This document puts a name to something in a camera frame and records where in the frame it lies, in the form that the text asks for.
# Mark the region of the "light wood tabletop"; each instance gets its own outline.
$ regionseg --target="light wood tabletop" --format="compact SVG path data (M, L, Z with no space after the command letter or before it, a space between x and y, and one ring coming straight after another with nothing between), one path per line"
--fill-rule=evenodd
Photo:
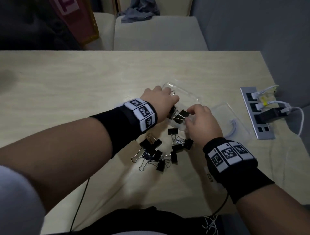
M251 131L247 147L257 157L259 169L300 203L310 203L310 158L301 139L278 120L272 124L275 140L257 140L240 93L241 86L263 89L274 84L260 52L0 51L0 146L112 109L140 97L145 88L174 79L201 97L203 105L228 103ZM166 128L163 123L152 132L163 140L161 148L170 151ZM141 162L133 164L130 158L143 138L131 142L91 177L76 229L119 208L156 206L192 217L209 215L222 204L226 193L211 187L199 148L180 153L178 165L163 173L152 165L140 172ZM42 234L69 230L84 187L85 183L46 216ZM220 213L234 210L229 199Z

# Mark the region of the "white sleeve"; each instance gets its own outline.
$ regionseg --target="white sleeve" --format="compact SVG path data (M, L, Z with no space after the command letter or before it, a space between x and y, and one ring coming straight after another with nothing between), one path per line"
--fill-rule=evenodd
M21 174L0 166L0 231L3 235L39 235L45 210L39 195Z

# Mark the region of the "power strip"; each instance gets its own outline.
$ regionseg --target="power strip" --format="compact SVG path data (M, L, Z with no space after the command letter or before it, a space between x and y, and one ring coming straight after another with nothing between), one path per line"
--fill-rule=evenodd
M246 109L251 119L252 126L255 131L255 135L258 140L274 140L276 136L270 128L268 123L261 122L257 117L262 111L257 110L255 104L258 103L258 100L252 98L251 94L257 92L255 86L247 86L240 88Z

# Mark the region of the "hand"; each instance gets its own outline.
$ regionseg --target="hand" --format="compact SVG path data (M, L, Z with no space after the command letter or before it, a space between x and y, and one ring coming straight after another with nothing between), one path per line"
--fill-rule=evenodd
M171 89L166 87L162 90L161 86L156 86L153 90L147 88L140 97L142 100L149 102L156 110L158 121L165 120L170 109L179 101L178 95L170 95Z
M222 130L217 120L207 106L195 104L189 107L187 112L192 115L196 114L196 119L194 122L189 118L185 119L185 124L189 131L189 135L195 143L203 147L210 140L217 137L223 137Z

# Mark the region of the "black power adapter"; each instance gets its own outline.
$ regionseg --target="black power adapter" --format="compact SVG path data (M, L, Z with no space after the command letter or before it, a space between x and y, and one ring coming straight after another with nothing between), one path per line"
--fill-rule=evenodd
M260 114L257 114L255 119L257 123L267 123L273 122L275 120L284 118L287 116L287 113L281 113L281 110L284 108L272 108Z

